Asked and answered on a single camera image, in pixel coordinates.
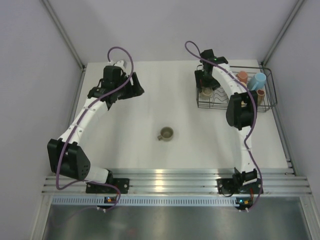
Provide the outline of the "grey wire dish rack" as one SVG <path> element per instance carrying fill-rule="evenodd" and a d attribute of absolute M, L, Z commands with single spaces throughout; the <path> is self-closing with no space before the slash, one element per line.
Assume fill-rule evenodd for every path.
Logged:
<path fill-rule="evenodd" d="M 263 87 L 263 90 L 265 91 L 265 96 L 262 104 L 257 106 L 257 111 L 259 113 L 265 113 L 278 104 L 273 73 L 270 68 L 262 66 L 256 67 L 231 65 L 230 69 L 234 74 L 237 74 L 240 71 L 247 72 L 249 80 L 256 73 L 264 73 L 266 75 L 266 83 Z M 223 88 L 219 87 L 218 89 L 213 91 L 213 95 L 211 98 L 203 98 L 202 93 L 196 90 L 196 102 L 197 106 L 202 109 L 227 110 L 229 98 L 223 90 Z"/>

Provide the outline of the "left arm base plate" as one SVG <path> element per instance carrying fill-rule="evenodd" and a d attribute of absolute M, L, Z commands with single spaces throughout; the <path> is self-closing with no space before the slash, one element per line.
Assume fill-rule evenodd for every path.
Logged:
<path fill-rule="evenodd" d="M 129 192 L 130 187 L 130 179 L 129 178 L 113 178 L 110 185 L 117 188 L 121 194 L 127 194 Z M 100 184 L 87 183 L 86 184 L 86 194 L 116 194 L 117 190 L 109 187 L 103 186 Z"/>

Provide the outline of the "pink ceramic mug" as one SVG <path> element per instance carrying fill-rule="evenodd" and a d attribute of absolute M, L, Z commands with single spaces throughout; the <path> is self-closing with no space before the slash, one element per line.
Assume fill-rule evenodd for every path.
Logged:
<path fill-rule="evenodd" d="M 238 79 L 242 84 L 247 85 L 247 82 L 248 82 L 248 74 L 247 74 L 247 72 L 245 72 L 245 71 L 239 71 L 239 72 L 236 74 L 236 77 L 237 77 L 237 79 Z"/>

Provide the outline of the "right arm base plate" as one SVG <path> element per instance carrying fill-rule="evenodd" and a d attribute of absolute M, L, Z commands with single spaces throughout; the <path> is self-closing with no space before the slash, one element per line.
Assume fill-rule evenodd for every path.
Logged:
<path fill-rule="evenodd" d="M 220 178 L 217 181 L 218 193 L 225 197 L 231 197 L 234 194 L 243 195 L 257 195 L 261 189 L 261 180 L 245 184 L 243 186 L 237 186 L 232 178 Z"/>

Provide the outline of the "light blue ceramic mug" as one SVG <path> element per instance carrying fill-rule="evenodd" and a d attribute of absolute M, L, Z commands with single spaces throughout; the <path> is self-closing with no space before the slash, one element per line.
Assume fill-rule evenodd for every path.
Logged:
<path fill-rule="evenodd" d="M 248 81 L 247 88 L 250 91 L 257 91 L 257 90 L 263 89 L 266 81 L 267 81 L 267 76 L 262 72 L 258 72 Z"/>

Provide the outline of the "fluted beige small cup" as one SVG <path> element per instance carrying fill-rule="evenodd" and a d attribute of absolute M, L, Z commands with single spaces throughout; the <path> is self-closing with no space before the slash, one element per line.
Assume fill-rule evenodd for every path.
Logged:
<path fill-rule="evenodd" d="M 202 89 L 202 92 L 201 92 L 201 94 L 202 94 L 202 97 L 203 98 L 211 98 L 212 96 L 213 96 L 213 89 L 212 88 L 210 88 L 210 87 L 204 87 L 203 89 Z"/>

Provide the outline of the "dark brown mug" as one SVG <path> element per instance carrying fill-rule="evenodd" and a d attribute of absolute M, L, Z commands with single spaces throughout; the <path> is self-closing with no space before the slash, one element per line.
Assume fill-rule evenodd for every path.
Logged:
<path fill-rule="evenodd" d="M 258 89 L 257 91 L 257 105 L 260 106 L 265 97 L 265 91 L 263 89 Z"/>

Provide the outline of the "grey-brown stoneware cup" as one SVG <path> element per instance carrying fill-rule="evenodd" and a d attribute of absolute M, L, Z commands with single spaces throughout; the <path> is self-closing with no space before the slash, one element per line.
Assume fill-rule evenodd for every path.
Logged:
<path fill-rule="evenodd" d="M 173 139 L 173 136 L 174 136 L 174 130 L 169 126 L 166 126 L 160 130 L 159 135 L 157 136 L 157 139 L 159 141 L 168 142 Z"/>

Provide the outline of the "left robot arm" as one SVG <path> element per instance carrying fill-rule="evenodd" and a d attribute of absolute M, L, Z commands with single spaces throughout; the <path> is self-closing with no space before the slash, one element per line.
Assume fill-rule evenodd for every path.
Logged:
<path fill-rule="evenodd" d="M 47 144 L 50 168 L 57 176 L 76 181 L 96 182 L 103 193 L 114 188 L 113 173 L 94 165 L 84 151 L 100 119 L 118 100 L 141 96 L 144 93 L 134 71 L 126 71 L 126 62 L 111 61 L 103 69 L 98 85 L 93 87 L 84 106 L 68 129 Z"/>

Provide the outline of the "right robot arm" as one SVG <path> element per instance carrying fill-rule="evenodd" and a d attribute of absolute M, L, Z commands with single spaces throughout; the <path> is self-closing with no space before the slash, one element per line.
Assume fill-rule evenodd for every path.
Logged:
<path fill-rule="evenodd" d="M 259 172 L 251 152 L 251 135 L 258 116 L 257 92 L 242 84 L 231 71 L 227 59 L 215 56 L 212 49 L 204 50 L 198 58 L 201 69 L 194 72 L 198 95 L 209 99 L 215 90 L 222 88 L 228 97 L 226 121 L 238 130 L 233 186 L 236 191 L 245 193 L 258 180 Z"/>

